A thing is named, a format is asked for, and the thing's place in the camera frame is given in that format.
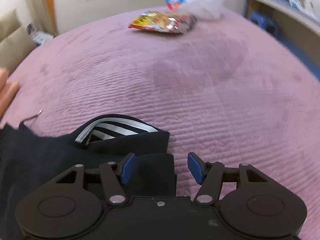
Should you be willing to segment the person's left hand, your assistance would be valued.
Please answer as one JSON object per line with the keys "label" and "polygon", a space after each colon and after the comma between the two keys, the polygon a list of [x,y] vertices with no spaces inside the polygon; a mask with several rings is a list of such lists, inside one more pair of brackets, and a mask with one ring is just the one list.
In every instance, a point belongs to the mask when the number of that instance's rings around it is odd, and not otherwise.
{"label": "person's left hand", "polygon": [[2,118],[14,97],[16,96],[20,84],[17,81],[8,81],[9,72],[1,68],[0,73],[0,117]]}

